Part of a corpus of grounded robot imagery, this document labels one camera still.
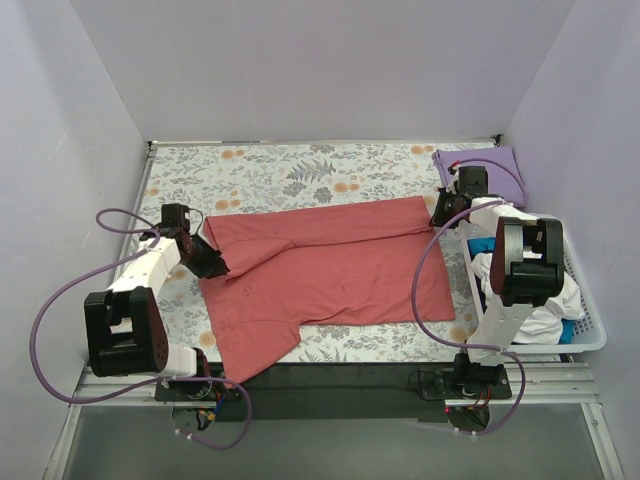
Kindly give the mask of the red t shirt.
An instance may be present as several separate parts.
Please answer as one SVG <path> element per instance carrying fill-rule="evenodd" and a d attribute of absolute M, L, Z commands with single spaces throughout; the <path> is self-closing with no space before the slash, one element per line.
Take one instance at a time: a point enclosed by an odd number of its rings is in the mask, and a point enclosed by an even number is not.
<path fill-rule="evenodd" d="M 301 341 L 303 325 L 455 318 L 420 196 L 277 213 L 209 216 L 230 269 L 200 283 L 226 376 L 244 382 Z"/>

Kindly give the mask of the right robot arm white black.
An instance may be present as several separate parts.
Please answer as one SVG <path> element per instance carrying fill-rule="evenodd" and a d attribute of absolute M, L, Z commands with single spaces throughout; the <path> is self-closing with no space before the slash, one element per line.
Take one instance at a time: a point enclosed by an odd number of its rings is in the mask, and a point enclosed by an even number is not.
<path fill-rule="evenodd" d="M 464 397 L 489 392 L 506 381 L 505 354 L 535 309 L 564 286 L 564 233 L 557 219 L 522 212 L 489 192 L 485 167 L 458 161 L 439 190 L 430 225 L 441 230 L 462 221 L 493 235 L 489 269 L 491 294 L 476 331 L 456 354 L 450 377 Z"/>

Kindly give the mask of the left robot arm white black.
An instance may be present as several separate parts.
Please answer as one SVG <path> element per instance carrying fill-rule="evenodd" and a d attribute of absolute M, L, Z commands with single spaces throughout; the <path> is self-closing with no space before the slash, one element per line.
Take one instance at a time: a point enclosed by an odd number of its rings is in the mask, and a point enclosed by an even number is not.
<path fill-rule="evenodd" d="M 193 400 L 213 386 L 205 354 L 169 342 L 157 297 L 171 271 L 185 266 L 199 279 L 224 276 L 222 253 L 191 232 L 191 209 L 174 203 L 161 207 L 161 221 L 140 237 L 136 258 L 103 292 L 84 302 L 90 366 L 98 377 L 156 374 L 178 378 Z"/>

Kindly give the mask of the folded purple t shirt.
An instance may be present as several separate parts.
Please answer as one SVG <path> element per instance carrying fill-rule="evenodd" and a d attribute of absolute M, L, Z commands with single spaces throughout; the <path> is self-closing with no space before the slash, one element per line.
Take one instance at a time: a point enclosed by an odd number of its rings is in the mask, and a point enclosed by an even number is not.
<path fill-rule="evenodd" d="M 488 191 L 498 195 L 517 207 L 528 203 L 528 190 L 520 176 L 513 150 L 508 146 L 446 151 L 436 150 L 432 160 L 441 182 L 448 186 L 453 178 L 449 168 L 456 162 L 461 166 L 481 166 L 488 174 Z"/>

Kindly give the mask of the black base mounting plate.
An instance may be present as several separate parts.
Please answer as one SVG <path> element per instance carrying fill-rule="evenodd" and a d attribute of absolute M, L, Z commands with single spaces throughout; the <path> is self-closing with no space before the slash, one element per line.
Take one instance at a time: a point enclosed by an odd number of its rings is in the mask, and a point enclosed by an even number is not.
<path fill-rule="evenodd" d="M 449 363 L 284 363 L 243 384 L 254 420 L 413 419 L 444 423 L 446 403 L 509 400 L 506 371 L 457 374 Z"/>

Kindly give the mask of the aluminium frame rail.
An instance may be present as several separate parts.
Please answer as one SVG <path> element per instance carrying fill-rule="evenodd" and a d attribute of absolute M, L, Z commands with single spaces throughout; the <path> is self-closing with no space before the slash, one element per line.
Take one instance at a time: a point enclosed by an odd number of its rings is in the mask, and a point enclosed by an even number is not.
<path fill-rule="evenodd" d="M 73 407 L 50 479 L 620 479 L 589 368 L 508 365 L 509 400 L 448 401 L 444 423 L 254 420 L 233 402 L 198 431 L 194 403 L 152 386 Z"/>

